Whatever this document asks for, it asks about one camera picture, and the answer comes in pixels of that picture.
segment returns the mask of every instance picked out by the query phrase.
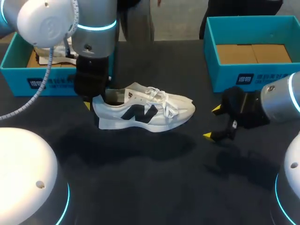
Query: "cardboard box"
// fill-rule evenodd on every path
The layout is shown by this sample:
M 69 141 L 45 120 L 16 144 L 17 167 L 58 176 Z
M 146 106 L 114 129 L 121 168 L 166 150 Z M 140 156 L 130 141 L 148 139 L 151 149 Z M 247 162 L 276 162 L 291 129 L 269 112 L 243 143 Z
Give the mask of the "cardboard box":
M 299 40 L 294 16 L 209 17 L 204 54 L 213 91 L 261 90 L 300 71 Z
M 113 55 L 110 57 L 110 76 L 113 75 Z M 35 60 L 33 46 L 15 34 L 1 63 L 0 70 L 14 96 L 33 96 L 39 88 L 47 66 Z M 73 65 L 53 65 L 41 96 L 76 96 Z

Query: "shoelace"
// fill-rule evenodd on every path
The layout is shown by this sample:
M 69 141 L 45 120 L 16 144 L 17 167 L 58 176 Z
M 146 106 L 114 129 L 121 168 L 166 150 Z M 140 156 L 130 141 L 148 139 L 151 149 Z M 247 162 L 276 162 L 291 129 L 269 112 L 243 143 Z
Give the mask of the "shoelace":
M 160 94 L 162 97 L 162 100 L 159 102 L 148 102 L 147 103 L 150 105 L 154 104 L 154 105 L 162 105 L 163 109 L 164 109 L 164 116 L 167 118 L 173 118 L 174 116 L 178 115 L 178 106 L 176 106 L 175 104 L 172 104 L 169 100 L 169 95 L 162 91 L 159 90 L 157 88 L 153 88 L 153 87 L 148 87 L 150 90 L 146 92 L 146 94 L 150 94 L 151 100 L 153 100 L 155 98 L 155 96 L 157 94 Z

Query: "blue box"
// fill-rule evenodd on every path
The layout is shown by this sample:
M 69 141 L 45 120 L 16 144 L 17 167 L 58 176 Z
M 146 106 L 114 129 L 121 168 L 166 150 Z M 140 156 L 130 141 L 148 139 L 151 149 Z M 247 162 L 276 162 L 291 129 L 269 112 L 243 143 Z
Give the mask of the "blue box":
M 261 44 L 284 45 L 292 63 L 220 63 L 217 45 Z M 270 82 L 300 71 L 300 24 L 295 16 L 209 17 L 204 54 L 214 92 L 233 86 L 244 91 L 261 90 Z
M 27 68 L 33 46 L 15 34 L 1 63 L 0 70 L 14 96 L 33 96 L 46 72 L 45 67 Z M 109 73 L 113 73 L 113 55 Z M 77 96 L 74 92 L 75 67 L 52 67 L 41 96 Z

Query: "black pants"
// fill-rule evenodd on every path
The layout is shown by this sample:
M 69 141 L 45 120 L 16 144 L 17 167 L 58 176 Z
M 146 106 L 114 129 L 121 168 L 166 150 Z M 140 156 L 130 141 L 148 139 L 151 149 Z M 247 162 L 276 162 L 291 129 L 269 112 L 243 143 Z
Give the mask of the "black pants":
M 238 15 L 276 15 L 283 0 L 209 0 L 199 39 L 203 39 L 207 17 Z

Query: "blue led ring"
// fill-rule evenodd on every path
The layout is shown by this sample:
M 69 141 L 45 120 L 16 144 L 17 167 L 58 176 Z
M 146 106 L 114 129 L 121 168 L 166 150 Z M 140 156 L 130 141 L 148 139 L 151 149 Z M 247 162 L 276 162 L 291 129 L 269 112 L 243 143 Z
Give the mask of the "blue led ring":
M 67 212 L 68 206 L 69 206 L 69 201 L 70 201 L 70 187 L 69 187 L 69 184 L 67 184 L 67 204 L 66 204 L 64 212 L 62 213 L 60 219 L 58 220 L 58 222 L 55 225 L 59 225 L 61 223 L 62 219 L 64 218 L 64 216 Z
M 110 28 L 113 28 L 117 24 L 117 20 L 113 22 L 112 24 L 105 26 L 105 27 L 86 27 L 82 25 L 78 25 L 78 28 L 84 29 L 84 30 L 92 30 L 92 31 L 99 31 L 99 30 L 108 30 Z
M 2 1 L 1 1 L 1 15 L 2 15 L 4 21 L 7 23 L 7 21 L 6 21 L 6 19 L 5 19 L 5 16 L 4 16 L 4 12 L 3 12 L 4 2 L 5 2 L 5 0 L 2 0 Z
M 285 210 L 282 208 L 282 206 L 280 204 L 280 201 L 279 201 L 279 198 L 278 198 L 278 195 L 277 195 L 277 178 L 278 178 L 278 174 L 277 174 L 276 181 L 275 181 L 275 195 L 276 195 L 276 198 L 277 198 L 278 205 L 281 208 L 281 211 L 283 212 L 283 214 L 285 215 L 285 217 L 292 223 L 292 225 L 296 225 L 292 221 L 292 219 L 287 215 L 287 213 L 285 212 Z
M 289 78 L 289 92 L 290 92 L 290 96 L 292 99 L 292 102 L 294 103 L 294 106 L 296 107 L 296 109 L 298 110 L 298 112 L 300 112 L 300 107 L 296 101 L 296 98 L 294 96 L 294 92 L 293 92 L 293 86 L 292 86 L 292 79 L 294 77 L 295 73 L 293 73 L 290 78 Z

